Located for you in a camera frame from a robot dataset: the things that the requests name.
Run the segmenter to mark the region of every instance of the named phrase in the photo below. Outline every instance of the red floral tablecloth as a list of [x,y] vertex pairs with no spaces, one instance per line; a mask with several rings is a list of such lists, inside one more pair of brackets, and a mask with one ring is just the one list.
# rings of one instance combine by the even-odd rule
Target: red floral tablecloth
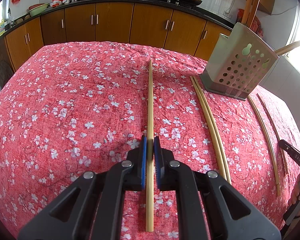
[[[146,133],[148,64],[154,67],[154,131],[162,147],[193,170],[218,169],[190,75],[205,61],[164,49],[110,42],[45,46],[0,93],[0,219],[19,230],[83,172],[107,171]],[[281,195],[266,141],[249,103],[206,93],[229,163],[233,186],[279,228],[300,172],[276,137],[256,97],[264,99],[279,135],[300,150],[286,104],[257,87],[251,94],[266,122],[279,166]],[[123,239],[178,238],[173,192],[154,195],[154,232],[145,233],[145,192],[127,192]]]

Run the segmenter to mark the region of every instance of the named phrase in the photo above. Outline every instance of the utensil holder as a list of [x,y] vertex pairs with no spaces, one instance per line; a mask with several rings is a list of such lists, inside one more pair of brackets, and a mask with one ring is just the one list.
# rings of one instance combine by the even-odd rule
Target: utensil holder
[[278,58],[252,30],[236,23],[229,36],[220,34],[200,78],[207,91],[245,101]]

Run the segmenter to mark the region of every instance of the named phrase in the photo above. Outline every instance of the silver cabinet handle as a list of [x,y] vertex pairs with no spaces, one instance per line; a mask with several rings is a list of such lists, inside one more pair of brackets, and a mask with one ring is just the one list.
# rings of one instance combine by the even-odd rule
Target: silver cabinet handle
[[204,32],[204,35],[203,35],[203,38],[202,38],[203,40],[206,38],[207,32],[208,32],[208,31],[205,31],[205,32]]

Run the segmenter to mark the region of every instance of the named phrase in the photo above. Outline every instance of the wire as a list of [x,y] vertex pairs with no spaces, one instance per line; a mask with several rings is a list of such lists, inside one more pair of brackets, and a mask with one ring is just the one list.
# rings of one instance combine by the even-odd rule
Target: wire
[[234,1],[235,1],[235,0],[232,1],[231,5],[230,5],[230,8],[229,8],[228,10],[226,10],[226,13],[227,13],[227,14],[230,13],[230,10],[231,10],[232,6],[234,5]]
[[297,7],[297,6],[298,6],[298,5],[295,5],[295,6],[291,7],[291,8],[289,8],[289,9],[285,10],[285,11],[282,12],[282,13],[270,14],[270,15],[280,15],[280,14],[283,14],[283,13],[285,13],[285,12],[287,12],[287,11],[289,11],[289,10],[291,10],[291,9],[293,9],[293,8],[295,8],[295,7]]

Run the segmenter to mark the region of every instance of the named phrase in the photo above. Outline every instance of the silver screw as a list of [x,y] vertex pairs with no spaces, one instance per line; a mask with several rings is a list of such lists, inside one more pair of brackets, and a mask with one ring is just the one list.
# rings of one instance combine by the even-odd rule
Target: silver screw
[[92,179],[93,178],[93,172],[92,171],[87,171],[87,172],[85,172],[84,173],[84,175],[83,175],[83,177],[85,178],[85,179]]
[[178,161],[170,161],[169,164],[171,167],[174,167],[174,168],[180,166],[180,162],[178,162]]
[[131,161],[125,160],[121,163],[123,167],[130,167],[132,165]]
[[208,171],[208,177],[214,179],[218,177],[218,173],[216,173],[215,171]]

